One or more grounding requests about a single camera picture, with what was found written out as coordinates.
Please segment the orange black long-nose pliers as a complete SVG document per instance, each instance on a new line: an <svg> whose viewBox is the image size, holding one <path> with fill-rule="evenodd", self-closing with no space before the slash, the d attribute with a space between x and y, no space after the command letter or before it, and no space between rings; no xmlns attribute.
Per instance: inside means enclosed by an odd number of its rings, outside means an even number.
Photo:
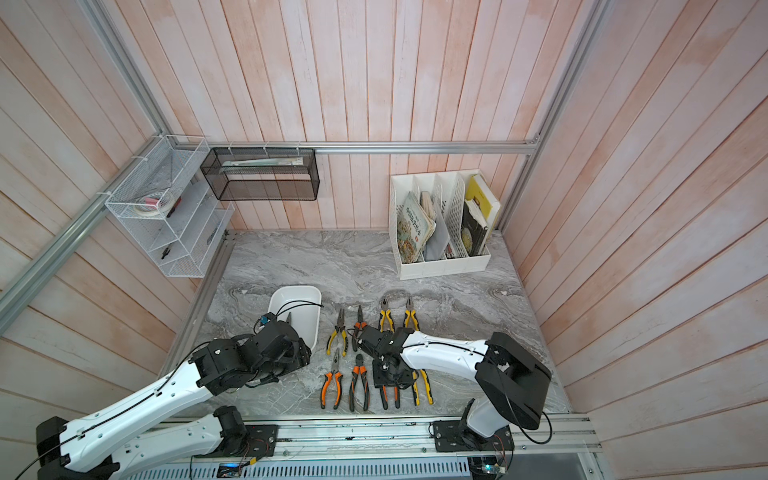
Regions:
<svg viewBox="0 0 768 480"><path fill-rule="evenodd" d="M356 322L353 326L352 335L351 335L352 347L355 352L358 351L359 336L366 326L367 326L367 322L365 321L365 318L364 318L363 309L362 309L362 306L359 305L357 309Z"/></svg>

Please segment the yellow black combination pliers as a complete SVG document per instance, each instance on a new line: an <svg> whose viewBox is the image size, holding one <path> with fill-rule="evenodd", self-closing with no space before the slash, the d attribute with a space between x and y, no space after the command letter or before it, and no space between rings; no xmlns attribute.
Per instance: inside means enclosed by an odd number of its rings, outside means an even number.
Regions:
<svg viewBox="0 0 768 480"><path fill-rule="evenodd" d="M425 370L423 370L423 369L421 369L421 370L414 370L412 372L412 379L413 379L412 396L413 396L414 405L415 406L420 406L421 405L419 382L423 383L423 390L424 390L424 395L425 395L425 398L426 398L426 402L429 405L433 405L434 404L434 398L433 398L433 394L432 394L432 388L431 388L431 383L430 383L430 378L429 378L428 373Z"/></svg>
<svg viewBox="0 0 768 480"><path fill-rule="evenodd" d="M395 331L391 309L386 297L382 298L379 304L379 330L381 332Z"/></svg>

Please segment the yellow handled pliers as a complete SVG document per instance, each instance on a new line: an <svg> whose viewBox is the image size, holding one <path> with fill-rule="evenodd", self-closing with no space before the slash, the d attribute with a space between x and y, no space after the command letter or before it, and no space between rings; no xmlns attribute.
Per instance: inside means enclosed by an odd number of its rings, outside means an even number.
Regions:
<svg viewBox="0 0 768 480"><path fill-rule="evenodd" d="M406 301L403 327L411 328L414 331L420 330L419 321L411 297L409 297Z"/></svg>

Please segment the orange black combination pliers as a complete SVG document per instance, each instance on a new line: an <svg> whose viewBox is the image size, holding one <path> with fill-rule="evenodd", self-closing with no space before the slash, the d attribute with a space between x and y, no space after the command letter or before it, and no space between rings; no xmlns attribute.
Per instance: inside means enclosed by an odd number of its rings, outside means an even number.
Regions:
<svg viewBox="0 0 768 480"><path fill-rule="evenodd" d="M378 388L382 408L384 410L388 410L391 406L394 406L396 409L399 409L401 407L401 401L400 401L400 392L397 387L386 387L381 386Z"/></svg>

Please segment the yellow black long-nose pliers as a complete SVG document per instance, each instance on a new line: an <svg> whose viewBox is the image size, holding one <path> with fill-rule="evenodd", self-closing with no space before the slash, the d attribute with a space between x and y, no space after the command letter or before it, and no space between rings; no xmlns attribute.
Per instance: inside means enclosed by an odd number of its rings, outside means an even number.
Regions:
<svg viewBox="0 0 768 480"><path fill-rule="evenodd" d="M331 335L329 336L327 343L326 343L326 354L331 355L331 350L333 346L333 342L336 340L337 337L340 338L340 342L343 344L343 351L342 355L346 356L348 352L348 337L347 337L347 329L345 327L345 313L346 309L344 307L341 307L339 309L339 313L337 316L336 324L334 326L334 330L332 331Z"/></svg>

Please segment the orange black greener pliers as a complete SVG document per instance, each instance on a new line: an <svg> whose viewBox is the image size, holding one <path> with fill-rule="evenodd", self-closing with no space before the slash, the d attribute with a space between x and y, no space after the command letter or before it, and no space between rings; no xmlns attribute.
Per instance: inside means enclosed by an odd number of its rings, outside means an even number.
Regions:
<svg viewBox="0 0 768 480"><path fill-rule="evenodd" d="M322 409L325 409L327 406L328 392L331 388L335 389L335 395L332 397L333 409L336 410L339 408L343 392L341 386L342 374L340 372L340 358L341 349L337 348L332 357L331 369L325 374L324 383L321 389L320 406Z"/></svg>

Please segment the white plastic storage box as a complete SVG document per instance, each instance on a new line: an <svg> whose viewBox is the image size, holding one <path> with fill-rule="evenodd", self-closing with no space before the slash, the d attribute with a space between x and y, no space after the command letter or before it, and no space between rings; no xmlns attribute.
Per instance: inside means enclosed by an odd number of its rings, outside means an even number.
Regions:
<svg viewBox="0 0 768 480"><path fill-rule="evenodd" d="M289 323L310 349L317 344L322 294L310 285L285 286L277 289L268 311L279 321Z"/></svg>

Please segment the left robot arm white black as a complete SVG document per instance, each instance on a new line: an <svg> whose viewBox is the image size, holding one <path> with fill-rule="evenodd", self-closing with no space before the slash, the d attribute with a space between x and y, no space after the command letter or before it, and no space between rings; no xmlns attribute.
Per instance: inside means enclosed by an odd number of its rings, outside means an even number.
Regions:
<svg viewBox="0 0 768 480"><path fill-rule="evenodd" d="M310 357L306 342L284 321L204 342L171 373L100 411L40 423L32 464L40 479L123 479L185 457L242 456L249 432L234 406L176 427L159 425L228 390L276 382Z"/></svg>

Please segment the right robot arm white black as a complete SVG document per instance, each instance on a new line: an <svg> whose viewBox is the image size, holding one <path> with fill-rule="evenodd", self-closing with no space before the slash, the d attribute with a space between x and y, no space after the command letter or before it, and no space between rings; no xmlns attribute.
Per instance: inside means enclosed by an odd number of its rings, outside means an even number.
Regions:
<svg viewBox="0 0 768 480"><path fill-rule="evenodd" d="M411 328L381 332L367 326L356 344L374 361L376 387L408 389L422 370L474 381L484 397L468 405L465 429L480 438L490 438L510 424L525 430L540 426L552 373L505 333L470 341L435 337Z"/></svg>

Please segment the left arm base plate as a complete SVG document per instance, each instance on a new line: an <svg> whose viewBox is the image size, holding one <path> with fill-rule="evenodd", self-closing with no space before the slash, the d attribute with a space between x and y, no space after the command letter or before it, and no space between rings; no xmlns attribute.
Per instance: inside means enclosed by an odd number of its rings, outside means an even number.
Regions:
<svg viewBox="0 0 768 480"><path fill-rule="evenodd" d="M232 427L222 431L222 441L212 452L219 457L272 457L279 427L275 424L254 424Z"/></svg>

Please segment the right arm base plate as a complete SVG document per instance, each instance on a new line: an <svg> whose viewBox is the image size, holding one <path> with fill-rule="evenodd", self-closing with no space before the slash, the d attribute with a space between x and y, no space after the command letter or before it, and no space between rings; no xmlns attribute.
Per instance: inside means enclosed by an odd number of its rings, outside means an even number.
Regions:
<svg viewBox="0 0 768 480"><path fill-rule="evenodd" d="M435 449L441 453L498 452L513 453L515 446L508 427L483 437L461 420L438 420L430 424Z"/></svg>

